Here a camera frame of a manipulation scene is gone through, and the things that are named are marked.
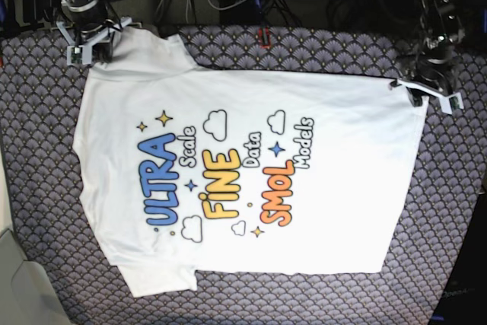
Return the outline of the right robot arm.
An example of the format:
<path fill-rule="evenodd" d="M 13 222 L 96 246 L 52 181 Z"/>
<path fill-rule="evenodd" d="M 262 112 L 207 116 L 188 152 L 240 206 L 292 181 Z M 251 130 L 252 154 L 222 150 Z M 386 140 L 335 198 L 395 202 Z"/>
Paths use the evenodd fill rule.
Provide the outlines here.
<path fill-rule="evenodd" d="M 132 23 L 120 17 L 113 3 L 122 0 L 60 0 L 56 27 L 67 42 L 68 65 L 108 63 L 113 58 L 115 34 Z"/>

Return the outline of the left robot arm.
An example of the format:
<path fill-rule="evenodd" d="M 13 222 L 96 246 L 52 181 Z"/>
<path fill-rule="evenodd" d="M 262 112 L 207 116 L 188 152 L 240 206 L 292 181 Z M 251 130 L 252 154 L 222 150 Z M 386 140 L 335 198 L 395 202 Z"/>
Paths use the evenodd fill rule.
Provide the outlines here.
<path fill-rule="evenodd" d="M 391 88 L 403 86 L 414 107 L 426 96 L 437 98 L 451 115 L 464 108 L 454 75 L 454 50 L 465 36 L 454 0 L 419 0 L 419 42 L 412 54 L 399 56 L 399 77 Z"/>

